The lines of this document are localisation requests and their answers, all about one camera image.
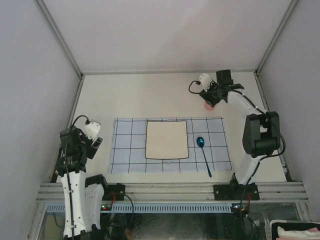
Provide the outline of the pink plastic cup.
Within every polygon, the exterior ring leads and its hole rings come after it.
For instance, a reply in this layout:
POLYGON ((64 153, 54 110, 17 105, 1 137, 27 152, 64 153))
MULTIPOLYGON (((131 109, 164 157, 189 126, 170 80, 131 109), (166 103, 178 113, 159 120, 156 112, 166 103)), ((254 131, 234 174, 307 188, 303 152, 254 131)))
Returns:
POLYGON ((214 110, 214 107, 212 107, 210 104, 208 104, 208 103, 204 103, 204 109, 206 110, 206 111, 213 111, 214 110))

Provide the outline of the light blue checked placemat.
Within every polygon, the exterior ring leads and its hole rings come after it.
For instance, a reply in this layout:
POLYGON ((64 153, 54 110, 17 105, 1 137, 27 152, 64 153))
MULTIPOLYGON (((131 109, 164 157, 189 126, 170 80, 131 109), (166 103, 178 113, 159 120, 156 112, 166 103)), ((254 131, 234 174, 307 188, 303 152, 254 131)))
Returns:
POLYGON ((222 117, 117 118, 108 171, 111 174, 195 173, 207 171, 197 138, 204 138, 204 152, 211 172, 230 171, 232 163, 222 117), (146 158, 147 122, 186 121, 189 157, 146 158))

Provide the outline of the blue metal spoon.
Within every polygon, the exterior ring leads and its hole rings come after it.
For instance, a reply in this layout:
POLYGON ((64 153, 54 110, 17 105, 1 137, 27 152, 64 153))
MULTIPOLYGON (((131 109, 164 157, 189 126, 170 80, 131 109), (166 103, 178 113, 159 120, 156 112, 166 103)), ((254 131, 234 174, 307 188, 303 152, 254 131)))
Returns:
POLYGON ((206 164, 208 176, 211 178, 211 177, 212 177, 212 173, 211 173, 211 170, 210 170, 210 167, 209 167, 207 158, 206 158, 206 154, 205 154, 205 151, 204 151, 205 140, 204 140, 203 137, 199 136, 199 137, 196 139, 196 143, 197 143, 197 146, 201 149, 201 151, 202 151, 202 153, 203 153, 203 157, 204 157, 204 161, 205 161, 205 164, 206 164))

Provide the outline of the white square plate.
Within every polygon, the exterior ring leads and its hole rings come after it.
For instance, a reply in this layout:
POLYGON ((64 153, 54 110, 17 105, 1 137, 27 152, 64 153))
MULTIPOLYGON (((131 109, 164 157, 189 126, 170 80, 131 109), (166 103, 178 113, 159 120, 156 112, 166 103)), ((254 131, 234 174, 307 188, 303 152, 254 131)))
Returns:
POLYGON ((146 126, 145 157, 152 160, 187 159, 187 122, 148 121, 146 126))

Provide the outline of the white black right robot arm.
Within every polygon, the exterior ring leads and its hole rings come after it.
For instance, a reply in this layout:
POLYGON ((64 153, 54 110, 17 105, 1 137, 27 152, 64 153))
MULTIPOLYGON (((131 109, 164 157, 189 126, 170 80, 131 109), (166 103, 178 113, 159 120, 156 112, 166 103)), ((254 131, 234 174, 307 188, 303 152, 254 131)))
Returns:
POLYGON ((232 105, 243 117, 242 147, 244 156, 240 167, 232 176, 230 195, 237 200, 248 193, 246 185, 254 183, 260 163, 280 156, 285 140, 280 132, 280 117, 275 111, 266 111, 255 104, 244 92, 240 83, 234 83, 229 69, 216 72, 216 81, 203 73, 196 81, 202 86, 197 94, 212 108, 224 101, 232 105))

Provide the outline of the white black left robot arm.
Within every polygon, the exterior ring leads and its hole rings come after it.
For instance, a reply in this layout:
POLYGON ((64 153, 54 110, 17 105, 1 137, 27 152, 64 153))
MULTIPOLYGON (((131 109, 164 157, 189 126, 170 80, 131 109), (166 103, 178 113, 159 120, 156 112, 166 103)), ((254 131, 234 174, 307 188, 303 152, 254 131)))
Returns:
POLYGON ((62 155, 57 161, 58 175, 64 194, 65 240, 103 240, 101 202, 110 188, 102 174, 87 176, 86 164, 92 159, 102 138, 101 125, 92 122, 81 130, 75 126, 60 132, 62 155))

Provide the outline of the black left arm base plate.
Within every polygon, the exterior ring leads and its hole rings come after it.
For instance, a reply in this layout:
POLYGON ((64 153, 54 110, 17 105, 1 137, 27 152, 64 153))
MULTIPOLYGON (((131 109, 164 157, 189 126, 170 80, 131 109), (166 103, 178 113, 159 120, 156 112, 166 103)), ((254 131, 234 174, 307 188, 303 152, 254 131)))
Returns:
POLYGON ((104 194, 102 197, 103 201, 112 201, 115 196, 116 201, 123 201, 126 193, 126 186, 124 184, 108 184, 103 187, 104 194))

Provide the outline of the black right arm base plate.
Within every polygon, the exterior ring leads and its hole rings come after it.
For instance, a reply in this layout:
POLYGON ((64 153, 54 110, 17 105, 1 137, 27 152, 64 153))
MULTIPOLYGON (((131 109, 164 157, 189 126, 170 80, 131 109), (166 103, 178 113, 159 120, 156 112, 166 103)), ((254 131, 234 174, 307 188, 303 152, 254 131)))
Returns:
POLYGON ((213 193, 216 201, 260 200, 258 186, 255 184, 241 184, 236 187, 231 187, 229 184, 215 184, 213 193))

